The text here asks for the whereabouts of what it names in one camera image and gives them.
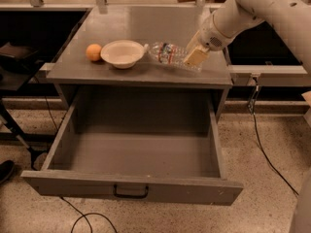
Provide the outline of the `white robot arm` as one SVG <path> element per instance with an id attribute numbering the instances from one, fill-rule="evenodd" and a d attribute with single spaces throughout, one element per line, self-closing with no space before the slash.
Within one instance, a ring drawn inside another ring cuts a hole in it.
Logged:
<path id="1" fill-rule="evenodd" d="M 311 74 L 311 6 L 301 0 L 226 0 L 207 16 L 187 45 L 190 66 L 229 45 L 241 32 L 267 22 Z"/>

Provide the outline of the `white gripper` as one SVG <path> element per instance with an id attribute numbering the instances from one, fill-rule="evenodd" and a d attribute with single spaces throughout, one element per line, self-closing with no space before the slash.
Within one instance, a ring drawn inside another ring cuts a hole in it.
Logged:
<path id="1" fill-rule="evenodd" d="M 184 58 L 184 63 L 188 66 L 197 66 L 208 57 L 209 50 L 223 50 L 232 41 L 233 38 L 227 37 L 218 30 L 214 15 L 209 15 L 187 44 L 186 50 L 189 53 Z"/>

